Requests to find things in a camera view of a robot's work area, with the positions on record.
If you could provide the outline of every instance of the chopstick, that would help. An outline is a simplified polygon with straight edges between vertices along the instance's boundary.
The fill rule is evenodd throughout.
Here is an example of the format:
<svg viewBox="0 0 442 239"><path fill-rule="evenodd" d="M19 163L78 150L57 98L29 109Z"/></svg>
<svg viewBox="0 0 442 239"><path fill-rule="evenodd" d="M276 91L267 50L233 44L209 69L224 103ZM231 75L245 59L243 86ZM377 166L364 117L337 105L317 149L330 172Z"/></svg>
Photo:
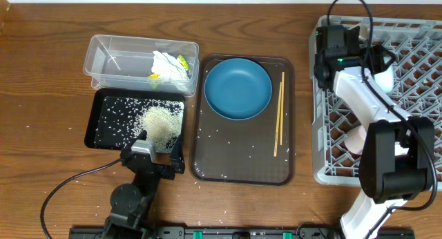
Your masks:
<svg viewBox="0 0 442 239"><path fill-rule="evenodd" d="M281 83L279 84L279 96L278 96L278 112L276 115L276 131L275 131L275 149L273 150L273 156L276 157L278 152L278 129L279 129L279 118L281 114Z"/></svg>
<svg viewBox="0 0 442 239"><path fill-rule="evenodd" d="M282 146L282 125L284 124L284 72L282 72L282 87L281 87L281 122L280 122L280 132L281 134L281 143Z"/></svg>

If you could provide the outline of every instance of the small black tray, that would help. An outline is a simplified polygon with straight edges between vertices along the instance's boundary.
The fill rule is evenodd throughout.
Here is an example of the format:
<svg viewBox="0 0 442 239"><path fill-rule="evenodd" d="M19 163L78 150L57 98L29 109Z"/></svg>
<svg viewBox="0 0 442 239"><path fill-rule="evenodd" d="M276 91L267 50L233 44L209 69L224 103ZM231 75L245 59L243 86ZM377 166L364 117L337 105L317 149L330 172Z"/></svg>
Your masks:
<svg viewBox="0 0 442 239"><path fill-rule="evenodd" d="M160 93L151 91L141 91L141 90L126 90L118 88L102 88L95 93L94 102L92 105L92 110L90 112L88 128L86 129L86 135L84 136L84 144L88 148L94 149L115 149L121 150L124 146L122 143L122 137L130 139L128 136L127 128L129 131L133 128L133 121L135 116L141 113L141 109L133 110L132 108L127 108L123 102L119 102L115 105L113 110L119 111L114 113L106 112L104 110L104 100L109 98L118 98L125 100L127 98L131 99L155 99L155 100L168 100L168 101L178 101L185 103L185 98L183 95L175 93ZM184 121L186 114L186 106L183 108L183 118L181 126L181 134L184 131Z"/></svg>
<svg viewBox="0 0 442 239"><path fill-rule="evenodd" d="M250 59L269 74L273 92L261 114L233 121L213 111L204 96L204 82L210 70L231 58ZM275 145L278 90L285 72L283 144ZM282 186L294 176L294 68L282 58L210 55L200 69L190 169L199 180Z"/></svg>

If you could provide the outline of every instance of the blue plate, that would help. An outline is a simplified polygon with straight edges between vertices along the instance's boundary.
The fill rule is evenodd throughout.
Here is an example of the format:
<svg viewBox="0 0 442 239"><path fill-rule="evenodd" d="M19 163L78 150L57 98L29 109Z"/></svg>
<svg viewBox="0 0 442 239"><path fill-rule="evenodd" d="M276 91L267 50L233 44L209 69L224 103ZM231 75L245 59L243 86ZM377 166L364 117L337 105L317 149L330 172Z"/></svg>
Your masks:
<svg viewBox="0 0 442 239"><path fill-rule="evenodd" d="M228 59L210 71L204 84L207 103L218 115L245 120L261 113L271 99L271 81L259 64Z"/></svg>

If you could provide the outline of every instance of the wooden surface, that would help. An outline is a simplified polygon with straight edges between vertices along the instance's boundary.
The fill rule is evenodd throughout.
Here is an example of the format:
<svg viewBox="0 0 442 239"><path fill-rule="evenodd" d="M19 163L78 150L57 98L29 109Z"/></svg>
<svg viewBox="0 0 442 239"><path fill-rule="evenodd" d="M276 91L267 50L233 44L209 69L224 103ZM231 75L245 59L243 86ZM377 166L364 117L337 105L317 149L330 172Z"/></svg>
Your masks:
<svg viewBox="0 0 442 239"><path fill-rule="evenodd" d="M8 12L9 7L10 7L10 4L8 1L0 0L0 35L1 35L1 30L3 28L4 21L6 18L6 13Z"/></svg>
<svg viewBox="0 0 442 239"><path fill-rule="evenodd" d="M41 203L66 178L113 161L117 151L87 149L83 138L94 90L82 72L96 34L194 41L211 53L285 57L296 69L296 175L285 187L196 181L186 170L162 180L154 221L187 226L297 227L333 224L360 189L323 186L312 177L312 87L308 36L328 5L47 5L14 4L0 36L0 238L43 238ZM375 17L442 20L442 6L372 6ZM361 6L334 14L365 16ZM189 165L195 98L186 103L184 154ZM66 238L78 225L102 225L109 198L133 174L113 166L62 188L46 209L48 229ZM420 195L408 205L427 200ZM397 211L390 227L417 238L442 233L442 195L427 211Z"/></svg>

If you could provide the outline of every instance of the brown tray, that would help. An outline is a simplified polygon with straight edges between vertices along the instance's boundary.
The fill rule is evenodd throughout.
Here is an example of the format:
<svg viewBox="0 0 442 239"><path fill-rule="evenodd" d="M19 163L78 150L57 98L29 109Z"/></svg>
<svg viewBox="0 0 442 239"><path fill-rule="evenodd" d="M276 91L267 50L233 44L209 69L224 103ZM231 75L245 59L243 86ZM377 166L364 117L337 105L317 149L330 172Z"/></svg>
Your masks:
<svg viewBox="0 0 442 239"><path fill-rule="evenodd" d="M261 114L244 121L221 117L207 104L204 83L210 70L226 59L241 57L260 64L269 74L273 92ZM200 68L190 170L199 180L281 186L294 176L294 68L286 59L210 55ZM273 156L278 91L285 72L282 146Z"/></svg>

